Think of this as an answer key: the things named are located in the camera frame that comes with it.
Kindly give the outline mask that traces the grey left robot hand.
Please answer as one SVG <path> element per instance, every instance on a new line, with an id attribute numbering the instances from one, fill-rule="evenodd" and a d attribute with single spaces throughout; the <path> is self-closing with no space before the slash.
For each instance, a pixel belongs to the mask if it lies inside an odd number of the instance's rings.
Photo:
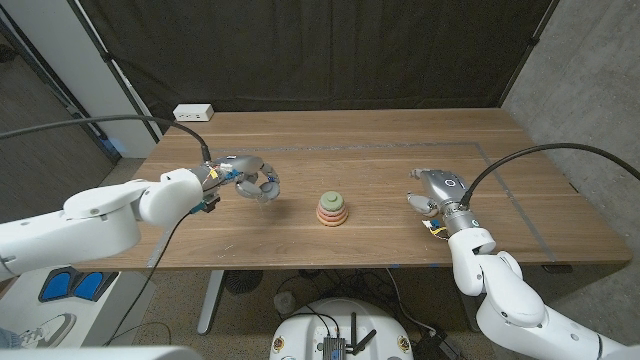
<path id="1" fill-rule="evenodd" d="M 274 168 L 252 155 L 229 155 L 191 168 L 200 181 L 206 200 L 218 196 L 219 189 L 233 185 L 236 192 L 259 203 L 275 200 L 280 194 L 280 180 Z"/>

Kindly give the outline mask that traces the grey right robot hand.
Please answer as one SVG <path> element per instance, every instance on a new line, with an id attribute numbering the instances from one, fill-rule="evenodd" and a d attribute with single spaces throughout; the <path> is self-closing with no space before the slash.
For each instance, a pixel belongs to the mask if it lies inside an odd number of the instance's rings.
<path id="1" fill-rule="evenodd" d="M 435 218 L 441 215 L 448 233 L 453 235 L 480 224 L 471 210 L 461 204 L 467 186 L 464 180 L 450 171 L 416 168 L 409 176 L 421 182 L 427 195 L 407 193 L 409 205 L 418 213 Z"/>

